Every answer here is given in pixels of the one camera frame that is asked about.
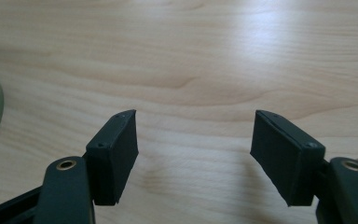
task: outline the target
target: clamp jaw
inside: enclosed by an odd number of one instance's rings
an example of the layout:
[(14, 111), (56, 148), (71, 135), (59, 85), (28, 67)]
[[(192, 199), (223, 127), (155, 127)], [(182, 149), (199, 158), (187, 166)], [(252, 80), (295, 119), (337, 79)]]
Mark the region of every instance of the clamp jaw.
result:
[(135, 110), (116, 114), (83, 157), (53, 162), (41, 187), (0, 204), (0, 223), (95, 223), (92, 202), (118, 203), (137, 155)]
[(284, 117), (257, 110), (251, 155), (288, 206), (319, 198), (320, 224), (358, 223), (358, 161), (324, 160), (325, 148)]

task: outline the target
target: light wood surface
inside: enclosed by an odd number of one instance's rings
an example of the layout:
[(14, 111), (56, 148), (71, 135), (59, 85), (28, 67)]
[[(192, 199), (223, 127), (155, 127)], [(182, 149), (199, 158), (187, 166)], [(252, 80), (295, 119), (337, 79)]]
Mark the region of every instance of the light wood surface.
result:
[(358, 158), (358, 1), (0, 1), (0, 203), (136, 109), (97, 223), (316, 223), (249, 155), (256, 109)]

